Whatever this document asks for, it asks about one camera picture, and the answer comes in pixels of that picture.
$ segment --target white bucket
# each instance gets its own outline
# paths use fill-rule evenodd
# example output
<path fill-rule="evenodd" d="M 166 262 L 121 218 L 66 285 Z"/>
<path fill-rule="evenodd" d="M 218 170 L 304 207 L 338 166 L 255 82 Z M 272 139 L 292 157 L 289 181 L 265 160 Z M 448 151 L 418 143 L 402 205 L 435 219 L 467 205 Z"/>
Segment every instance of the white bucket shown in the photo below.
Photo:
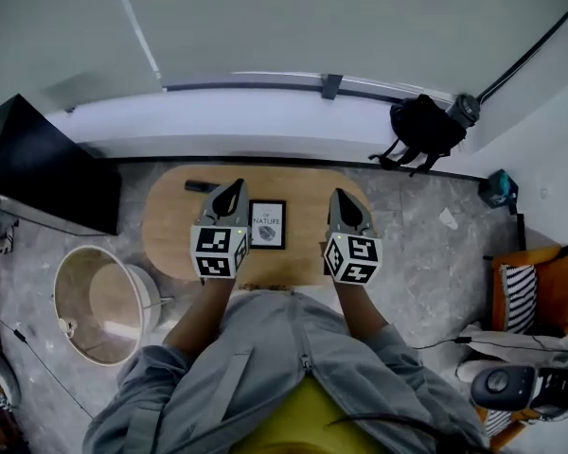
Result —
<path fill-rule="evenodd" d="M 54 291 L 59 328 L 99 365 L 128 360 L 160 318 L 160 293 L 150 276 L 100 247 L 71 251 L 59 265 Z"/>

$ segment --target floor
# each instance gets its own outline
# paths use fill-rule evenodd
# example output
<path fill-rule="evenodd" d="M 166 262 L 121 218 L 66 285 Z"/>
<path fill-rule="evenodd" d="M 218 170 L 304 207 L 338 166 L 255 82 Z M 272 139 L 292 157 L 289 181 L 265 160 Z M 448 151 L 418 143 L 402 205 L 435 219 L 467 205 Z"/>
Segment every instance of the floor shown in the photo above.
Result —
<path fill-rule="evenodd" d="M 145 269 L 163 297 L 175 298 L 163 311 L 151 342 L 199 293 L 157 271 L 143 253 L 141 221 L 151 185 L 174 163 L 121 165 L 123 190 L 119 236 L 80 238 L 22 222 L 15 252 L 0 256 L 0 334 L 6 357 L 19 379 L 23 403 L 16 417 L 32 452 L 80 452 L 91 417 L 115 394 L 117 367 L 82 358 L 59 330 L 52 302 L 53 281 L 63 256 L 82 244 L 100 245 L 124 262 Z M 383 315 L 413 346 L 433 344 L 458 333 L 485 314 L 488 264 L 484 254 L 517 250 L 515 219 L 490 210 L 477 197 L 477 183 L 358 168 L 336 168 L 358 183 L 381 231 L 384 264 L 370 294 Z M 457 230 L 439 214 L 448 207 Z M 332 288 L 299 288 L 338 309 Z M 27 339 L 19 341 L 12 330 Z M 421 352 L 425 363 L 459 389 L 453 375 L 462 345 L 446 343 Z"/>

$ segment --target black and white striped cushion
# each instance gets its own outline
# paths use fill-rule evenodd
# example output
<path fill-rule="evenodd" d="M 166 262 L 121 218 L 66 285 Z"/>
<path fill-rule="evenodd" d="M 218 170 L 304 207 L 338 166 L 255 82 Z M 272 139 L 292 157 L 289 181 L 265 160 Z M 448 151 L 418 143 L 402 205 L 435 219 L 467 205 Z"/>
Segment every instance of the black and white striped cushion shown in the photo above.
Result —
<path fill-rule="evenodd" d="M 495 435 L 503 432 L 511 422 L 511 413 L 501 410 L 489 410 L 484 423 L 486 435 L 491 439 Z"/>
<path fill-rule="evenodd" d="M 534 323 L 537 311 L 537 272 L 534 266 L 501 266 L 506 296 L 506 331 L 524 333 Z"/>

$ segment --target jacket sleeve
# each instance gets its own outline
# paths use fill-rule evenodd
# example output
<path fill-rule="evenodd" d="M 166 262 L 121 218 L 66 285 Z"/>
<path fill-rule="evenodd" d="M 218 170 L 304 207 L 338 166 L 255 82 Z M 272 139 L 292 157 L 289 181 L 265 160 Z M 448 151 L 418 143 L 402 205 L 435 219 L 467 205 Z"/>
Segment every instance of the jacket sleeve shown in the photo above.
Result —
<path fill-rule="evenodd" d="M 82 452 L 122 452 L 133 419 L 143 423 L 147 417 L 139 416 L 140 412 L 148 411 L 150 415 L 155 412 L 157 423 L 162 406 L 170 400 L 191 364 L 191 358 L 169 346 L 153 345 L 139 350 L 118 374 L 117 394 L 91 422 L 84 436 Z"/>
<path fill-rule="evenodd" d="M 419 402 L 432 415 L 435 428 L 444 433 L 460 433 L 470 442 L 487 445 L 475 409 L 448 382 L 423 365 L 417 350 L 406 344 L 393 324 L 364 343 L 415 391 Z"/>

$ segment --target table top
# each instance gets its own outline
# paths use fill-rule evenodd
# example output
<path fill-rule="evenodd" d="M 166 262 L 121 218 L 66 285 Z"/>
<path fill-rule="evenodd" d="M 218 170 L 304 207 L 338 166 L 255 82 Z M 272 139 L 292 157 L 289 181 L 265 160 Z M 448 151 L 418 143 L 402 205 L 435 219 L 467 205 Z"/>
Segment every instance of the table top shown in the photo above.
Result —
<path fill-rule="evenodd" d="M 189 253 L 191 225 L 206 194 L 185 190 L 187 180 L 231 183 L 243 178 L 251 200 L 286 201 L 286 249 L 251 249 L 239 273 L 246 288 L 289 288 L 327 284 L 319 243 L 325 240 L 328 205 L 343 188 L 367 206 L 357 184 L 345 175 L 319 168 L 285 166 L 177 166 L 151 187 L 143 217 L 143 245 L 161 272 L 197 280 Z"/>

